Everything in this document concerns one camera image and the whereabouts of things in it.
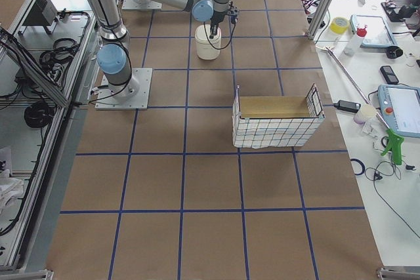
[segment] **white tabletop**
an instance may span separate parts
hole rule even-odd
[[[331,19],[336,16],[350,18],[351,14],[366,14],[386,16],[380,6],[384,0],[365,0],[361,6],[358,0],[333,0],[329,8]],[[407,31],[404,23],[388,24],[393,32]],[[390,60],[384,52],[372,52],[361,49],[353,57],[341,54],[352,34],[348,30],[344,35],[336,35],[326,30],[320,37],[317,46],[335,47],[334,51],[339,60],[353,76],[365,94],[377,90],[380,84],[385,84],[379,68],[384,65],[392,66],[401,83],[420,87],[420,68],[415,59],[420,59],[420,42],[413,40],[410,34],[395,35],[398,46],[404,55],[395,60]],[[324,69],[329,91],[334,102],[348,100],[364,103],[343,71],[326,53],[318,49],[321,65]],[[385,135],[385,128],[378,120],[373,122],[378,130],[379,139],[374,139],[362,132],[362,126],[353,121],[353,114],[337,111],[337,117],[343,132],[350,158],[357,158],[366,167],[376,167],[386,159],[380,156],[380,138]],[[376,181],[379,193],[392,205],[410,226],[420,234],[420,138],[405,138],[402,144],[403,160],[409,165],[415,165],[417,171],[407,171],[405,166],[400,167],[402,179],[395,176],[384,177]],[[360,172],[360,166],[353,164],[354,171]],[[377,243],[379,254],[385,266],[420,266],[420,239],[395,215],[390,208],[380,199],[374,190],[373,182],[365,176],[357,176],[360,193],[364,201],[367,215],[371,224],[373,235]]]

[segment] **red object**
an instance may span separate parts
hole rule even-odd
[[[364,28],[357,28],[356,34],[360,37],[365,37],[366,34],[368,34],[368,31],[366,31],[366,27],[367,26],[365,26]]]

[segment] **white bottle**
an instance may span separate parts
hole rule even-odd
[[[344,48],[344,53],[347,56],[353,56],[357,49],[362,44],[366,34],[366,26],[364,28],[357,28],[356,34],[353,35],[351,40],[347,43],[346,47]]]

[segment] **white cup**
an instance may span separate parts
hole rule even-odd
[[[376,108],[374,108],[372,105],[369,104],[363,104],[360,106],[360,109],[354,116],[353,120],[357,124],[364,124],[371,118],[374,118],[376,116]]]

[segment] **tape roll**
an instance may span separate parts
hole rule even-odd
[[[333,19],[329,28],[336,34],[343,34],[349,26],[350,22],[346,18],[338,16]]]

